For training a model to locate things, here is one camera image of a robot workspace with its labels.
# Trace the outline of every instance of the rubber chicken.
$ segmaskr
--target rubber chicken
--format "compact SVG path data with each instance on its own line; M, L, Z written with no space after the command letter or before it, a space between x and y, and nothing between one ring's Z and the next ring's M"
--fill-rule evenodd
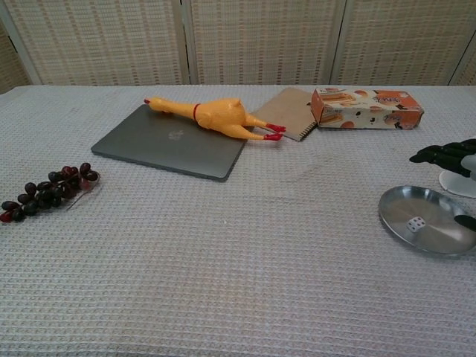
M193 119L203 128L216 130L232 138L278 141L285 132L284 126L266 123L246 112L237 98L213 100L207 103L177 103L159 97L144 99L152 110L174 113ZM244 126L258 126L275 131L274 134L258 135L249 132Z

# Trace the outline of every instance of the table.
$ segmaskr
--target table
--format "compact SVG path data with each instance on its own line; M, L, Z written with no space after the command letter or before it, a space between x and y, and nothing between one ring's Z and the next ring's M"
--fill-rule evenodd
M89 161L102 179L68 211L0 227L0 354L475 356L475 254L415 251L377 204L401 184L442 192L440 169L408 158L476 134L476 88L403 88L425 108L418 129L248 142L225 183L90 148L146 96L253 111L284 86L3 94L3 199L63 165Z

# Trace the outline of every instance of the spiral notebook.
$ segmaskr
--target spiral notebook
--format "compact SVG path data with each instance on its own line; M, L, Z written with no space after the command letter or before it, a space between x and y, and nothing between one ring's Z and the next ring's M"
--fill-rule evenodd
M252 114L260 120L286 127L284 136L303 140L317 126L311 113L312 93L286 88Z

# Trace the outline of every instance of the metal plate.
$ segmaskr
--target metal plate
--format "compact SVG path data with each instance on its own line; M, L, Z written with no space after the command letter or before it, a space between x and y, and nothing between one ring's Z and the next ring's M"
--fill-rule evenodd
M476 247L476 232L454 221L455 216L469 214L449 197L428 188L390 189L380 198L379 214L395 235L423 251L462 254Z

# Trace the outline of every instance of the gray laptop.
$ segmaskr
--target gray laptop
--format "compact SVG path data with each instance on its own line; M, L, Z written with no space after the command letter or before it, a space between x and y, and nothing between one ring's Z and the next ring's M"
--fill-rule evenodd
M226 181L246 140L203 129L189 118L138 107L99 140L96 155Z

